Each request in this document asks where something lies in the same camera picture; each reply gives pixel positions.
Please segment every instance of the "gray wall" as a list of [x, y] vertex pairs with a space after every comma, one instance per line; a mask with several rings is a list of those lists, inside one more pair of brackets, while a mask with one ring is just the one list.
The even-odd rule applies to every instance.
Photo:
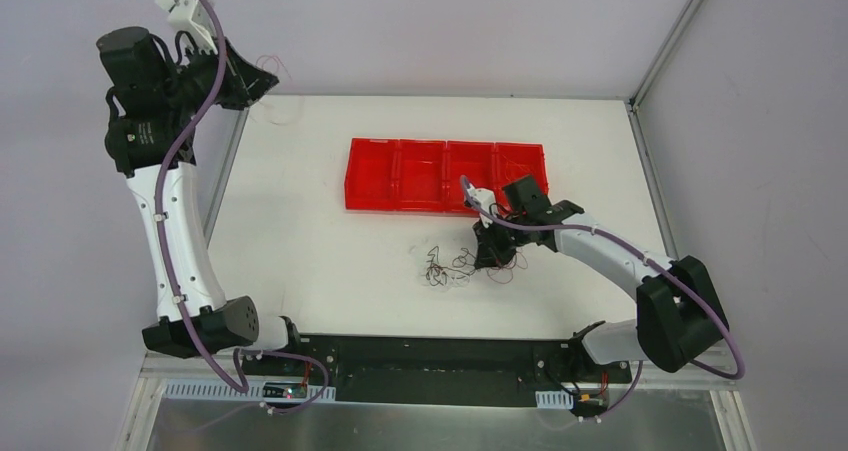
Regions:
[[[109, 81], [94, 42], [131, 24], [170, 36], [164, 23], [151, 0], [0, 0], [3, 449], [103, 450], [117, 438], [156, 292], [103, 148]], [[204, 178], [232, 119], [217, 111], [201, 126]], [[211, 180], [202, 189], [208, 202]]]
[[707, 0], [642, 106], [684, 253], [750, 365], [761, 449], [843, 449], [848, 0]]
[[626, 97], [686, 0], [215, 0], [277, 92]]

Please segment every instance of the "white tabletop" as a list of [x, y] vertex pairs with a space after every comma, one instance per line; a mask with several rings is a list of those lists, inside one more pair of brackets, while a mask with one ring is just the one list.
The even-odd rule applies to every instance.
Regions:
[[443, 264], [473, 251], [474, 219], [346, 211], [353, 137], [540, 143], [551, 201], [663, 249], [622, 102], [269, 96], [250, 112], [209, 246], [228, 297], [306, 333], [541, 339], [635, 316], [611, 282], [535, 245], [509, 284], [426, 285], [427, 251], [439, 245]]

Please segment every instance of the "red plastic container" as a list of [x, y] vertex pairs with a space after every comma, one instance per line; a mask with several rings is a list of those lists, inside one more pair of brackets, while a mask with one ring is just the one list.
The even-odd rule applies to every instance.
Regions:
[[354, 138], [345, 176], [345, 207], [371, 211], [475, 214], [463, 204], [459, 177], [495, 190], [532, 174], [548, 192], [540, 144]]

